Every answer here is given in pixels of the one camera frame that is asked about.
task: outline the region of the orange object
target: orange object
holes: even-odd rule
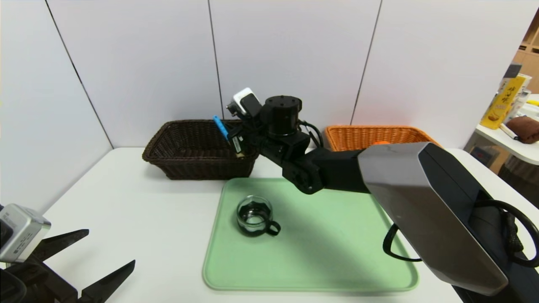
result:
[[[379,144],[391,144],[391,143],[387,141],[376,141],[372,145],[379,145]]]
[[[371,146],[374,142],[380,141],[391,143],[432,142],[441,146],[422,130],[410,126],[328,126],[326,127],[326,136],[328,137],[331,149],[336,152],[364,149]]]

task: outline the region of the white wall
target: white wall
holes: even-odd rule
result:
[[[50,0],[114,147],[167,121],[221,115],[207,0]]]
[[[383,0],[356,125],[411,125],[462,148],[538,1]]]
[[[300,118],[320,129],[350,124],[379,5],[210,0],[223,105],[248,86],[261,102],[302,99]]]
[[[44,1],[2,1],[3,205],[48,209],[111,150]]]

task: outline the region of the green tray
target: green tray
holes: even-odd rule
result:
[[[279,235],[240,233],[236,207],[248,195],[272,203]],[[371,195],[336,190],[305,195],[282,178],[233,179],[221,194],[204,280],[216,290],[408,291],[418,284],[416,268],[382,250],[390,225]],[[407,256],[397,238],[392,250]]]

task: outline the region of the brown cloth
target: brown cloth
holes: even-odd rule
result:
[[[530,117],[516,117],[507,122],[507,127],[513,131],[522,143],[535,143],[539,141],[539,121]]]

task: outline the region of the blue marker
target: blue marker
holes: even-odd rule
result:
[[[215,116],[213,116],[213,120],[215,121],[215,124],[217,124],[217,127],[219,128],[219,130],[221,131],[221,133],[225,137],[225,140],[228,141],[229,140],[229,132],[226,130],[225,126],[221,122],[221,119],[219,119],[219,117],[215,115]]]

